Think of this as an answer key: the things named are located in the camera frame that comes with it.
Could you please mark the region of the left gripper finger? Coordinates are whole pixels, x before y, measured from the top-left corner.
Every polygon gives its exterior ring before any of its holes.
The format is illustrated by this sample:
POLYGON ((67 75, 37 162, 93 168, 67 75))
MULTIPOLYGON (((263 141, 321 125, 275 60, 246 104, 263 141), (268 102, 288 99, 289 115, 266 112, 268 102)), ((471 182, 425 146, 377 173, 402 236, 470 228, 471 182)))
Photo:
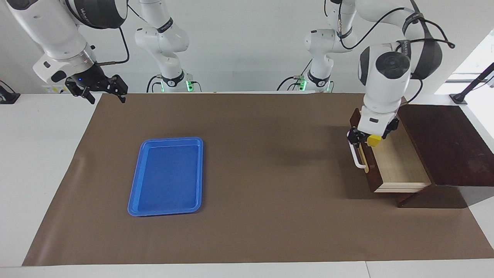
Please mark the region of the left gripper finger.
POLYGON ((366 141, 366 138, 360 138, 358 136, 358 129, 351 129, 347 134, 347 140, 354 147, 359 147, 362 142, 366 141))
POLYGON ((397 130, 397 128, 399 127, 399 119, 398 118, 394 118, 385 128, 384 130, 384 133, 382 135, 382 138, 386 138, 387 135, 392 132, 392 131, 395 131, 397 130))

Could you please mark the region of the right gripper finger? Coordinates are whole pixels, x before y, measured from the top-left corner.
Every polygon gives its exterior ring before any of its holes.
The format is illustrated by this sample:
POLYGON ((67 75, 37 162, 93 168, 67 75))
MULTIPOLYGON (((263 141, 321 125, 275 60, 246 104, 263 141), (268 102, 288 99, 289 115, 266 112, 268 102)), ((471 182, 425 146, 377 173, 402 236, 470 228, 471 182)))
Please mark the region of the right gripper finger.
POLYGON ((128 85, 119 75, 113 75, 108 79, 108 93, 117 96, 120 102, 125 103, 128 85))
POLYGON ((88 100, 90 104, 95 104, 95 98, 90 92, 90 88, 85 86, 81 88, 77 85, 77 83, 73 79, 65 80, 65 87, 67 90, 75 97, 82 97, 85 100, 88 100))

